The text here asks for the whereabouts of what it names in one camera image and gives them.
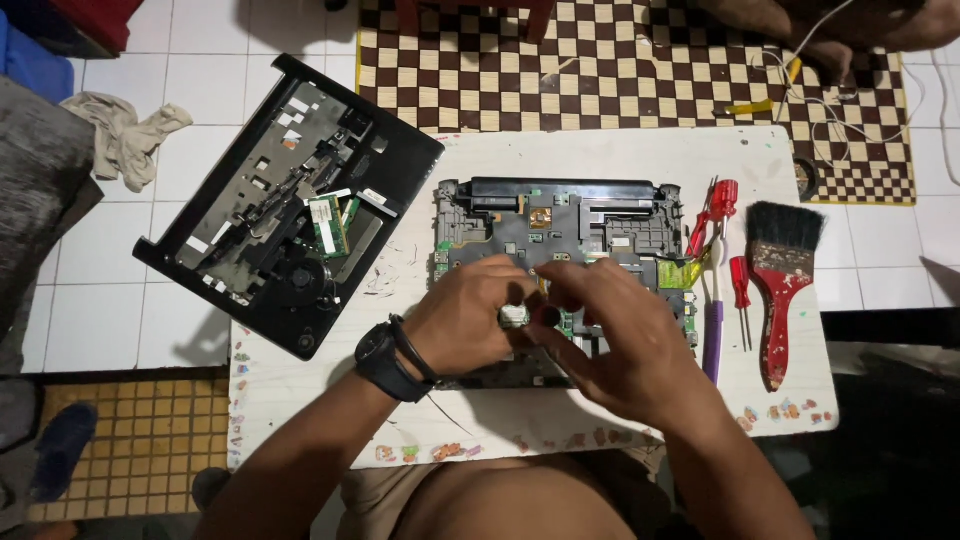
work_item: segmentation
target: chair leg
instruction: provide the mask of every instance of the chair leg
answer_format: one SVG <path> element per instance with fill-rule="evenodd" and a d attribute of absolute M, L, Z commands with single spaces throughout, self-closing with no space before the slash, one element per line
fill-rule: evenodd
<path fill-rule="evenodd" d="M 420 10 L 417 0 L 396 0 L 396 22 L 404 36 L 420 34 Z"/>
<path fill-rule="evenodd" d="M 550 17 L 553 16 L 554 2 L 543 2 L 539 6 L 530 10 L 530 18 L 527 19 L 527 42 L 534 45 L 543 43 L 546 37 L 546 28 L 550 24 Z"/>

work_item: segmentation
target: black bracelet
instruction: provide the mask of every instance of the black bracelet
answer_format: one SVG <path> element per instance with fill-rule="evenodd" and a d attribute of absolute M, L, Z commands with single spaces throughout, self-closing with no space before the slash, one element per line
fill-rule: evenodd
<path fill-rule="evenodd" d="M 437 372 L 433 371 L 427 363 L 423 360 L 423 357 L 420 356 L 420 353 L 417 352 L 417 349 L 414 349 L 413 343 L 410 343 L 410 339 L 407 337 L 406 332 L 403 331 L 403 317 L 399 315 L 390 315 L 390 328 L 394 333 L 394 341 L 396 347 L 403 353 L 404 356 L 410 360 L 410 363 L 414 364 L 418 370 L 423 374 L 423 381 L 428 384 L 436 384 L 440 382 L 440 376 L 437 375 Z"/>

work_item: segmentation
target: brush ferrule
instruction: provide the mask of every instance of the brush ferrule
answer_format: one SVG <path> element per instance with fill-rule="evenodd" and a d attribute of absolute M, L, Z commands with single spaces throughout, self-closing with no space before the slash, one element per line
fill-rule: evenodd
<path fill-rule="evenodd" d="M 751 245 L 751 261 L 754 268 L 813 279 L 811 251 L 756 241 Z"/>

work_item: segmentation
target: hand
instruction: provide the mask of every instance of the hand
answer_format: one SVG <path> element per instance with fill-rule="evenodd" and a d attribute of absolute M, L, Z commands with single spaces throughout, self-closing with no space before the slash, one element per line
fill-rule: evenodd
<path fill-rule="evenodd" d="M 550 281 L 551 305 L 570 312 L 585 307 L 586 318 L 603 328 L 610 344 L 608 354 L 591 359 L 556 329 L 525 329 L 587 399 L 662 431 L 683 428 L 702 414 L 702 407 L 715 406 L 713 400 L 720 399 L 720 409 L 726 411 L 667 303 L 615 260 L 602 258 L 586 266 L 547 262 L 535 270 Z"/>
<path fill-rule="evenodd" d="M 452 268 L 403 324 L 423 360 L 439 375 L 461 375 L 502 360 L 529 340 L 520 329 L 502 330 L 501 307 L 538 294 L 537 284 L 506 255 Z M 419 372 L 405 358 L 407 370 Z"/>

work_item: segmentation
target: blue container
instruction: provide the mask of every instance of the blue container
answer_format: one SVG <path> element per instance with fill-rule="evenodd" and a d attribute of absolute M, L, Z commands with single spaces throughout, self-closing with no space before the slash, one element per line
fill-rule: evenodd
<path fill-rule="evenodd" d="M 0 11 L 0 74 L 54 103 L 73 95 L 73 64 L 44 49 Z"/>

